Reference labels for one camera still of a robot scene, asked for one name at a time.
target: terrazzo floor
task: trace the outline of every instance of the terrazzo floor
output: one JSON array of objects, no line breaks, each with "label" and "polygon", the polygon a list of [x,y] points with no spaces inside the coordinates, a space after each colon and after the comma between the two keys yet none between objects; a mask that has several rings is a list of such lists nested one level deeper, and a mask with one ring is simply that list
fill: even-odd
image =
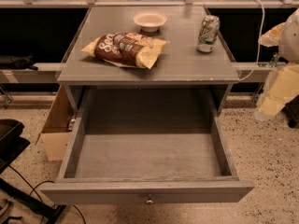
[{"label": "terrazzo floor", "polygon": [[[12,166],[32,186],[45,180],[55,180],[61,165],[59,161],[47,160],[38,139],[52,98],[16,99],[7,110],[0,110],[0,119],[17,119],[25,126],[21,136],[28,139],[31,145]],[[299,223],[298,129],[288,127],[284,113],[273,120],[260,122],[252,116],[253,111],[254,103],[248,96],[230,96],[221,113],[223,134],[238,175],[242,180],[252,180],[255,185],[255,189],[239,203],[78,205],[86,223]],[[1,177],[30,193],[31,189],[11,169],[7,168]],[[53,205],[40,195],[44,203]],[[3,192],[0,193],[2,198],[11,200]],[[41,216],[14,200],[11,202],[8,211],[0,217],[1,223],[8,216],[21,216],[21,223],[40,223]],[[83,220],[76,208],[68,206],[57,223],[80,224]]]}]

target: silver can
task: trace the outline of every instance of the silver can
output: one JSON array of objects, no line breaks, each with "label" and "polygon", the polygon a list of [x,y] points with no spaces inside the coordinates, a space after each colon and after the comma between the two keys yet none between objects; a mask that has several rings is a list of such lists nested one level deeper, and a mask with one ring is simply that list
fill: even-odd
[{"label": "silver can", "polygon": [[209,53],[214,49],[220,25],[216,16],[207,15],[203,18],[196,46],[199,51]]}]

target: open drawer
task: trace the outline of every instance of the open drawer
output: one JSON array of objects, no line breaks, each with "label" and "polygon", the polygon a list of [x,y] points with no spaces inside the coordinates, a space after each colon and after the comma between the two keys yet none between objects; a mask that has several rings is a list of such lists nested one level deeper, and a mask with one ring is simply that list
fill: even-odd
[{"label": "open drawer", "polygon": [[53,184],[58,204],[238,202],[209,90],[88,89]]}]

